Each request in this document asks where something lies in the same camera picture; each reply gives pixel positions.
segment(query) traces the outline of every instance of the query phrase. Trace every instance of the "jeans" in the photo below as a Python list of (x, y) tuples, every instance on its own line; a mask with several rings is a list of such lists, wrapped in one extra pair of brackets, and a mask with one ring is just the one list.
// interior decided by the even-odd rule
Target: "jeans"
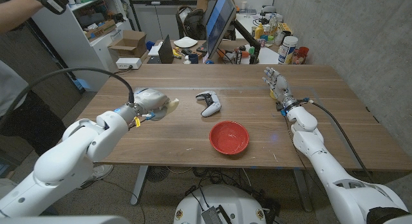
[(0, 128), (0, 135), (20, 136), (41, 156), (59, 142), (65, 130), (62, 120), (38, 95), (29, 91), (23, 104), (12, 112), (6, 124)]

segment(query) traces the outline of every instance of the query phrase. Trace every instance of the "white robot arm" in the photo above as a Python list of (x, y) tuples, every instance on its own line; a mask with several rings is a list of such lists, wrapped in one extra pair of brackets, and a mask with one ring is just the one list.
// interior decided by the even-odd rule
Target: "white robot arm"
[(275, 98), (278, 110), (289, 121), (293, 143), (313, 165), (325, 188), (333, 210), (342, 224), (385, 223), (409, 215), (406, 206), (390, 188), (363, 182), (350, 176), (324, 146), (324, 139), (317, 128), (317, 120), (293, 97), (288, 82), (278, 71), (267, 67), (264, 71)]
[(178, 105), (149, 88), (135, 91), (135, 103), (106, 111), (97, 122), (81, 119), (63, 134), (62, 142), (44, 153), (34, 171), (0, 200), (0, 217), (38, 216), (86, 181), (97, 162), (112, 152), (137, 117), (160, 120)]

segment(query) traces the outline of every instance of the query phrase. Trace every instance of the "electrical outlet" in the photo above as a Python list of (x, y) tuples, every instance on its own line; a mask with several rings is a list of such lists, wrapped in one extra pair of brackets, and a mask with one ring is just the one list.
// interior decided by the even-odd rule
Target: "electrical outlet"
[(137, 70), (142, 65), (142, 61), (140, 60), (140, 58), (136, 58), (136, 57), (133, 57), (133, 58), (122, 57), (116, 61), (116, 65), (117, 65), (117, 68), (119, 68), (120, 70), (128, 69), (130, 68), (130, 66), (131, 66), (131, 69)]

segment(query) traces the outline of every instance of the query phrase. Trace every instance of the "laptop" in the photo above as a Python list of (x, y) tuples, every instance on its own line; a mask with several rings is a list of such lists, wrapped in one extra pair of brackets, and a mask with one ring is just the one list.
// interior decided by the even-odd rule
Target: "laptop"
[(148, 64), (172, 64), (173, 63), (173, 50), (170, 43), (169, 35), (163, 41), (162, 46), (159, 49), (159, 56), (151, 56), (148, 60)]

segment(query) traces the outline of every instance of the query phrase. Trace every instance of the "yellow cable tie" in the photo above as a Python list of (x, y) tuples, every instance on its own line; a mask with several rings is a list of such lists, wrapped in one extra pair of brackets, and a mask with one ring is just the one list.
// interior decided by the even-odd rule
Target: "yellow cable tie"
[(137, 118), (137, 117), (135, 117), (135, 121), (136, 121), (136, 126), (137, 126), (137, 127), (140, 127), (140, 119)]

